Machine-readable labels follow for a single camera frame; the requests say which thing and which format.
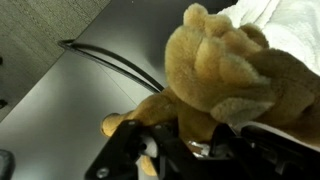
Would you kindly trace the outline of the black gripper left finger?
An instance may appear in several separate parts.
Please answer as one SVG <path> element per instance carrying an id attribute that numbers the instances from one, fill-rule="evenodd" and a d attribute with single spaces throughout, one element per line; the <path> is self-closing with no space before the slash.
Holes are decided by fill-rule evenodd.
<path id="1" fill-rule="evenodd" d="M 136 120 L 121 122 L 86 171 L 84 179 L 138 180 L 136 161 L 147 149 L 145 138 L 150 138 L 156 146 L 156 155 L 151 158 L 151 166 L 156 170 L 158 180 L 178 180 L 179 171 L 169 159 L 161 133 L 174 139 L 175 125 L 164 122 L 143 126 Z"/>

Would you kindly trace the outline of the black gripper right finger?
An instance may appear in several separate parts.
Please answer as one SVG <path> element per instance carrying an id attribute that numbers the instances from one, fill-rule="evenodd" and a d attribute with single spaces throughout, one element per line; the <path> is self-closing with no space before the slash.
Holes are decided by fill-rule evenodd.
<path id="1" fill-rule="evenodd" d="M 211 140 L 213 180 L 320 180 L 320 153 L 249 125 L 218 125 Z"/>

